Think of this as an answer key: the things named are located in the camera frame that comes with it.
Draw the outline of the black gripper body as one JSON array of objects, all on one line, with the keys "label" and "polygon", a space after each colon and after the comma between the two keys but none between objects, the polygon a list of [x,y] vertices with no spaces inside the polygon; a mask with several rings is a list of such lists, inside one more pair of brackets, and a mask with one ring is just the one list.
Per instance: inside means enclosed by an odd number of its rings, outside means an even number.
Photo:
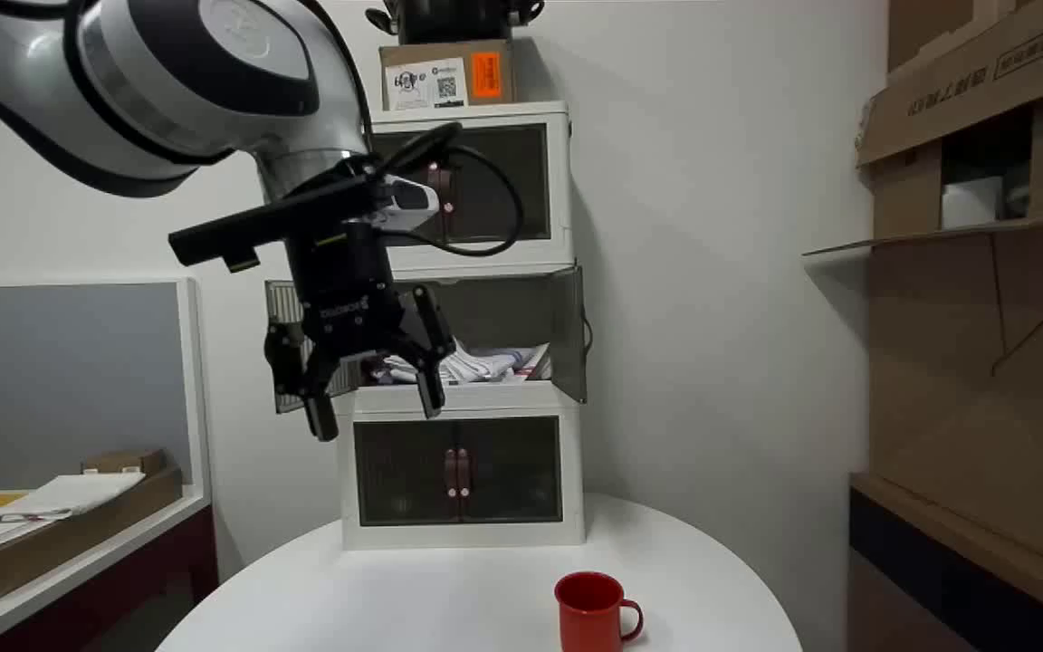
[{"label": "black gripper body", "polygon": [[290,238],[299,325],[325,359],[384,353],[401,325],[389,250],[368,226]]}]

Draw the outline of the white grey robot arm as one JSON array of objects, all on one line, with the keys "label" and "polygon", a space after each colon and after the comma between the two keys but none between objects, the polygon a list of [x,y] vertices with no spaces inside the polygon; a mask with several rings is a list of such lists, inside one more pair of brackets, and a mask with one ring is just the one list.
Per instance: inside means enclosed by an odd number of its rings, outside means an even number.
[{"label": "white grey robot arm", "polygon": [[335,435],[329,386],[355,354],[397,354],[445,405],[451,336],[397,289],[389,244],[438,208],[409,150],[381,156],[355,58],[315,0],[0,0],[0,121],[60,174],[112,197],[166,197],[236,154],[262,205],[169,236],[186,264],[290,260],[299,325],[264,359],[309,433]]}]

